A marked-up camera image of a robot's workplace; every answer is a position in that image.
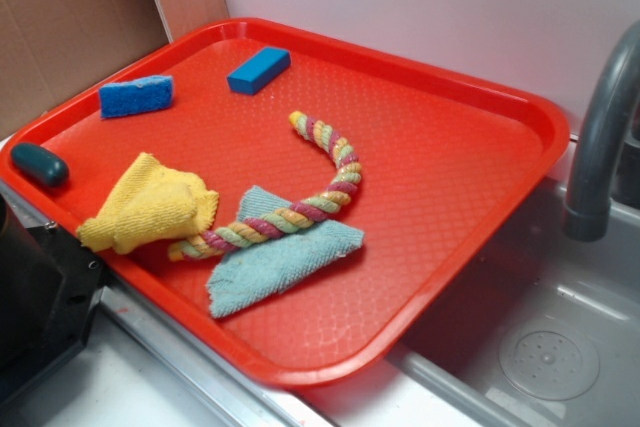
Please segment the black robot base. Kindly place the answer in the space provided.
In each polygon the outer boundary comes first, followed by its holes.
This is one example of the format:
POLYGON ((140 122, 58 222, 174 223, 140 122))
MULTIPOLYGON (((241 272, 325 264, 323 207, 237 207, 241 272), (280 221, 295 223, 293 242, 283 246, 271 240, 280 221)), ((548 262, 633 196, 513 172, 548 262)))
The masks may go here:
POLYGON ((1 404, 81 352, 105 264, 63 227, 26 227, 1 201, 1 404))

